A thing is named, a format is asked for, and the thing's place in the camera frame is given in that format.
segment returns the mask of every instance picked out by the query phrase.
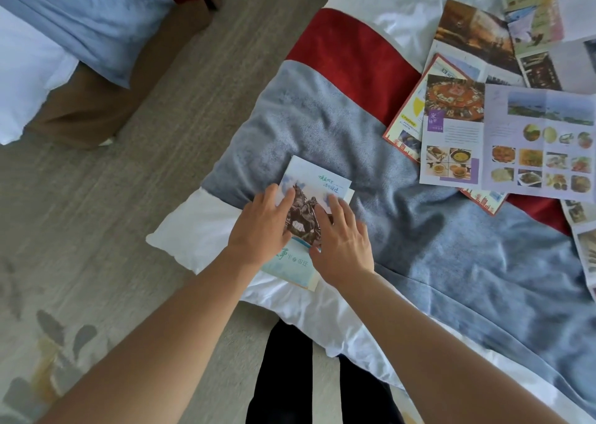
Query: leg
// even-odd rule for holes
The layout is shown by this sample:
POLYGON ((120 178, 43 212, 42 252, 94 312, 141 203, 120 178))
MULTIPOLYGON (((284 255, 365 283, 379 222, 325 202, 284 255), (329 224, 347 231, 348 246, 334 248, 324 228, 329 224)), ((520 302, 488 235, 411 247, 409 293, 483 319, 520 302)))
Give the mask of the leg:
POLYGON ((404 424, 387 383, 339 355, 343 424, 404 424))
POLYGON ((246 424, 312 424, 312 341, 281 319, 269 334, 246 424))

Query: pamphlet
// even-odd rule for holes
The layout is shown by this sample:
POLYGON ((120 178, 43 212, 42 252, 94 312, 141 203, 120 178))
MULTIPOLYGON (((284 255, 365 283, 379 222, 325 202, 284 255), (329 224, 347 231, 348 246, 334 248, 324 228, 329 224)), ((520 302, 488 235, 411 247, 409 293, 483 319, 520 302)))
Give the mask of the pamphlet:
POLYGON ((595 96, 428 76, 420 182, 595 200, 595 96))
POLYGON ((349 179, 292 156, 279 183, 275 203, 279 204, 287 190, 294 188, 296 196, 286 217, 286 228, 293 237, 261 270, 314 291, 319 274, 312 265, 308 251, 311 245, 318 246, 321 243, 321 228, 315 216, 315 205, 319 203, 331 215, 329 195, 334 194, 349 202, 354 195, 349 188, 351 183, 349 179))
POLYGON ((424 96, 426 95, 426 78, 429 74, 459 79, 467 77, 443 56, 436 54, 405 104, 399 109, 395 119, 383 134, 385 140, 415 162, 420 162, 424 96))
POLYGON ((477 82, 522 86, 507 23, 478 8, 447 0, 430 47, 477 82))
POLYGON ((596 1, 504 0, 528 87, 596 93, 596 1))
POLYGON ((562 210, 571 227, 586 285, 596 300, 596 205, 561 200, 562 210))

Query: left hand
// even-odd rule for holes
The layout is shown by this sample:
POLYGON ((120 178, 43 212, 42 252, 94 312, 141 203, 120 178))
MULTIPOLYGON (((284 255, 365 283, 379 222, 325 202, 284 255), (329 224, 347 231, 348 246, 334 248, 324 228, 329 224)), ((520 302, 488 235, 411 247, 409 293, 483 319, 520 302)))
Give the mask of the left hand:
POLYGON ((278 254, 292 237, 285 227, 296 193, 290 187, 279 206, 275 206, 278 187, 272 184, 248 202, 229 235, 228 250, 242 262, 259 268, 278 254))

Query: gray carpet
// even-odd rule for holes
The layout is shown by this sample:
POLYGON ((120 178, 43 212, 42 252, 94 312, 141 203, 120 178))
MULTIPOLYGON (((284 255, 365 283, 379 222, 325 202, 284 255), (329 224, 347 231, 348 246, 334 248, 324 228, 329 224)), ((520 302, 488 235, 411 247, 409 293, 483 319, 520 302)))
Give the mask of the gray carpet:
MULTIPOLYGON (((145 235, 199 186, 325 2, 224 0, 113 146, 26 134, 0 147, 0 422, 34 420, 191 275, 145 235)), ((183 423, 244 422, 276 320, 238 306, 183 423)), ((314 363, 315 422, 340 422, 336 362, 316 348, 314 363)))

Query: hand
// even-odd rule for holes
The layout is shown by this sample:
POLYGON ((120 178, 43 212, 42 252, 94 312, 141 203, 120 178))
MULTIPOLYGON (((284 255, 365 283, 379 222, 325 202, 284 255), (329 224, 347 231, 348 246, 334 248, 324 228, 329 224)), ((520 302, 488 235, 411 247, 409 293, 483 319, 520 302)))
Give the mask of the hand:
POLYGON ((329 197, 333 225, 327 213, 317 204, 315 215, 321 227, 321 251, 311 247, 309 254, 313 266, 323 279, 332 286, 346 280, 353 273, 374 273, 371 243, 367 226, 356 220, 353 211, 344 200, 329 197))
POLYGON ((275 206, 277 189, 278 185, 272 184, 248 202, 228 239, 228 251, 258 268, 278 254, 292 237, 285 227, 296 192, 290 187, 279 206, 275 206))

